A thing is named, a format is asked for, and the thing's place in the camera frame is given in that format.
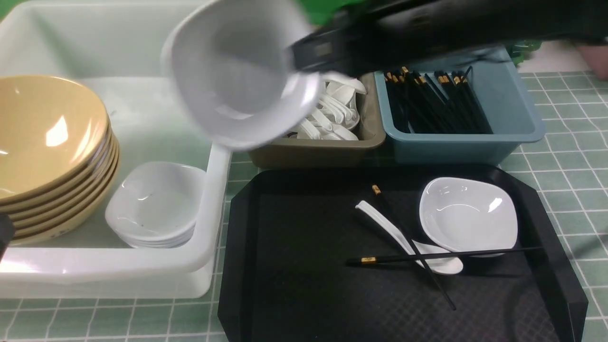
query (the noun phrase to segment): blue plastic bin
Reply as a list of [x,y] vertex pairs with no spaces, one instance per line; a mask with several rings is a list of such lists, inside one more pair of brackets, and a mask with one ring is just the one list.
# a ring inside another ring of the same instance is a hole
[[[496,49],[490,56],[510,60],[505,49]],[[470,54],[458,55],[407,67],[429,75],[436,70],[465,71],[468,66],[456,65],[470,59]],[[400,164],[498,165],[520,144],[536,142],[545,136],[542,119],[511,62],[476,62],[468,76],[494,134],[403,133],[393,123],[384,75],[377,72],[375,77],[382,125],[394,140],[395,160]]]

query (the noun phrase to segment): table surface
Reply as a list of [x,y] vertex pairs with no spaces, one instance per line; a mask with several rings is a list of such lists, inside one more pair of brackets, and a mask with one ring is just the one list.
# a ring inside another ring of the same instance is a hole
[[[523,70],[535,69],[526,63]],[[589,298],[584,342],[608,341],[608,82],[582,71],[523,72],[521,76],[547,126],[547,135],[540,142],[518,148],[501,167],[539,191],[571,258]],[[390,144],[375,151],[365,163],[393,165]],[[40,342],[227,341],[216,315],[227,214],[230,199],[259,171],[247,154],[233,156],[216,270],[212,287],[203,297],[0,299],[0,338]],[[593,248],[579,250],[589,245]]]

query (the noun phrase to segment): pink object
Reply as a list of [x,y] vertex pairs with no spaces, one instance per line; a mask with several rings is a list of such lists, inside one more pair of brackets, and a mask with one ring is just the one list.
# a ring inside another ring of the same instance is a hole
[[587,65],[600,80],[608,81],[608,46],[578,46]]

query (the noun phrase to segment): white spoon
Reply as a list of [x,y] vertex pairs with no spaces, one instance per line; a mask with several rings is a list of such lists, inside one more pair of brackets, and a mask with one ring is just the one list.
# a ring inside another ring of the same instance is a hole
[[308,119],[300,121],[295,130],[298,132],[297,139],[321,139],[321,132]]
[[341,104],[348,106],[354,97],[354,89],[350,86],[340,85],[336,89],[330,91],[328,86],[326,94],[336,99]]
[[357,126],[357,124],[359,123],[359,120],[361,119],[359,117],[358,112],[350,109],[349,107],[345,106],[338,100],[336,100],[333,97],[328,96],[326,94],[321,94],[319,103],[321,103],[323,106],[326,106],[332,110],[337,110],[337,111],[341,112],[344,115],[344,127],[346,127],[348,130],[354,129]]
[[359,140],[357,136],[353,134],[353,132],[347,130],[341,125],[332,123],[319,109],[313,109],[311,116],[314,119],[312,123],[321,132],[322,139],[323,136],[328,136],[326,139],[351,141]]
[[333,119],[332,122],[335,124],[342,125],[344,123],[344,115],[340,111],[328,108],[326,106],[321,108],[320,111],[330,120]]
[[324,74],[323,80],[330,83],[328,85],[329,88],[334,86],[334,85],[332,85],[332,83],[338,83],[340,85],[347,85],[347,86],[353,88],[359,94],[367,94],[367,89],[365,89],[365,86],[363,85],[363,83],[361,81],[359,81],[358,79],[353,79],[349,76],[340,74],[338,72],[332,71],[332,72],[328,72],[328,73]]
[[[380,227],[382,227],[387,233],[389,233],[395,241],[397,241],[397,243],[401,246],[401,248],[403,248],[403,250],[408,255],[412,256],[416,254],[414,253],[414,250],[412,249],[410,244],[407,243],[407,240],[403,236],[401,231],[393,223],[388,221],[386,217],[380,214],[380,212],[377,211],[376,208],[371,206],[366,201],[359,202],[359,204],[357,204],[355,208],[359,209],[360,211],[371,217],[372,220],[374,220]],[[445,250],[441,247],[426,245],[425,243],[420,243],[416,241],[414,241],[414,244],[418,248],[418,251],[420,251],[420,254],[450,253],[448,250]],[[463,269],[462,261],[457,257],[445,259],[429,259],[426,260],[426,262],[429,264],[430,269],[437,274],[458,274]],[[417,260],[416,263],[420,267],[424,267],[422,262],[420,262],[419,260]]]

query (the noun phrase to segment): yellow bowl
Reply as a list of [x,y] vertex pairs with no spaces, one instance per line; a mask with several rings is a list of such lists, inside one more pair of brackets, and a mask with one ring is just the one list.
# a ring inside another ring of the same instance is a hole
[[87,203],[87,199],[90,201],[91,196],[99,194],[100,188],[103,188],[110,177],[114,174],[118,160],[114,159],[110,163],[110,168],[104,173],[99,175],[93,180],[84,191],[78,194],[76,197],[69,200],[67,203],[62,204],[57,210],[53,210],[50,214],[45,212],[34,218],[28,218],[21,222],[29,223],[28,225],[19,225],[19,222],[14,222],[15,225],[15,237],[27,236],[36,232],[44,231],[49,227],[56,226],[66,219],[74,216],[78,211],[82,210],[83,205]]
[[45,189],[42,193],[34,193],[31,197],[25,198],[19,202],[7,205],[0,205],[0,212],[12,213],[33,209],[37,206],[44,204],[45,202],[52,201],[53,199],[65,194],[71,188],[75,187],[78,183],[82,182],[88,176],[91,175],[96,165],[103,158],[103,152],[109,149],[111,135],[112,130],[110,127],[108,127],[106,136],[103,138],[99,149],[95,152],[89,162],[80,167],[78,173],[72,178],[66,180],[64,183],[55,186],[53,189]]
[[16,229],[33,226],[38,223],[42,223],[52,217],[59,215],[66,211],[71,206],[82,200],[87,194],[90,194],[95,186],[99,185],[100,180],[103,176],[108,173],[109,168],[112,166],[114,156],[116,155],[115,137],[110,137],[111,142],[109,149],[103,151],[101,160],[97,163],[95,169],[91,174],[85,178],[80,184],[72,188],[60,197],[48,201],[35,208],[28,209],[26,211],[19,211],[16,213],[9,213],[9,218],[13,222]]
[[0,78],[0,205],[73,177],[98,150],[109,124],[89,88],[52,76]]
[[114,158],[114,163],[109,173],[103,178],[101,186],[97,187],[93,193],[89,194],[81,203],[74,208],[68,210],[67,214],[62,215],[62,219],[57,222],[44,225],[41,230],[28,234],[26,236],[15,237],[10,245],[18,246],[28,243],[38,243],[54,239],[67,232],[70,232],[80,226],[87,218],[89,218],[97,207],[102,203],[103,199],[108,195],[112,188],[112,184],[118,175],[120,169],[120,147],[116,146],[117,153]]

